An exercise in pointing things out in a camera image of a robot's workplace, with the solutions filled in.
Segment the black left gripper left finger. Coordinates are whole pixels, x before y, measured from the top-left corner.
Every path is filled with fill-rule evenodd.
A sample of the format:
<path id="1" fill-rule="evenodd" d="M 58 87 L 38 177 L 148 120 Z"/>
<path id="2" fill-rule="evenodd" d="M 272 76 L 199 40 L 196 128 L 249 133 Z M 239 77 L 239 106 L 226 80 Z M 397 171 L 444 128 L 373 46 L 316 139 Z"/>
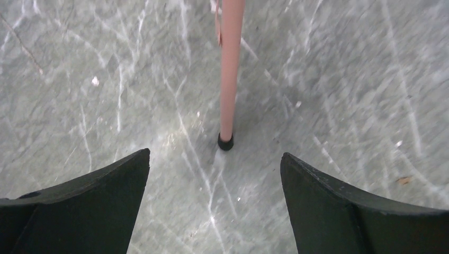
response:
<path id="1" fill-rule="evenodd" d="M 126 253 L 150 150 L 16 199 L 1 199 L 1 253 Z"/>

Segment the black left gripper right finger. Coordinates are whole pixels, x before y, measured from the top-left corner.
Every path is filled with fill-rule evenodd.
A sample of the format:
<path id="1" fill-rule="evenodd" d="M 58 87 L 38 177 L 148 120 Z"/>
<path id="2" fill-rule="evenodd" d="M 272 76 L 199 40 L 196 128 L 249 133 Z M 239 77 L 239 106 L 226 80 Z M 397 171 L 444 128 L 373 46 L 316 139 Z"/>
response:
<path id="1" fill-rule="evenodd" d="M 299 253 L 448 253 L 448 211 L 354 187 L 290 153 L 282 187 Z"/>

